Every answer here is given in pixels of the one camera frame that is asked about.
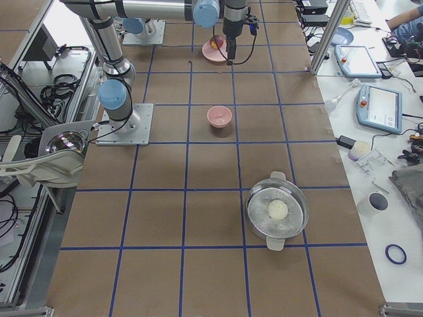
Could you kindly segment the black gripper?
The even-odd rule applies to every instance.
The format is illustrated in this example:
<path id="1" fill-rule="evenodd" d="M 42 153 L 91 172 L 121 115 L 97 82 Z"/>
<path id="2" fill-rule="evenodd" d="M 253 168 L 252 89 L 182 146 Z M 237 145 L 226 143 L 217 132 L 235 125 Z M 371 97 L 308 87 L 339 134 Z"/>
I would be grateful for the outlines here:
<path id="1" fill-rule="evenodd" d="M 232 65 L 233 59 L 236 57 L 236 48 L 237 48 L 237 35 L 233 33 L 226 34 L 226 43 L 227 43 L 227 64 Z"/>

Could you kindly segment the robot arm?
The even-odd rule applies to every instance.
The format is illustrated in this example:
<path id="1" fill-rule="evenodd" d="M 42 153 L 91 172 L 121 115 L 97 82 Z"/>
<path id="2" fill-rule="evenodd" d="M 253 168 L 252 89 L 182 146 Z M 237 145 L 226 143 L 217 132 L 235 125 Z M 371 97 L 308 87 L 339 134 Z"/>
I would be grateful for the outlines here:
<path id="1" fill-rule="evenodd" d="M 123 60 L 113 18 L 145 18 L 192 21 L 203 28 L 223 19 L 227 42 L 227 64 L 236 56 L 236 39 L 247 24 L 246 1 L 64 1 L 63 4 L 89 21 L 97 45 L 109 65 Z"/>
<path id="2" fill-rule="evenodd" d="M 110 128 L 117 133 L 133 131 L 139 121 L 132 101 L 135 68 L 123 53 L 114 20 L 82 18 L 81 22 L 103 62 L 106 80 L 98 89 L 98 99 L 108 115 Z"/>

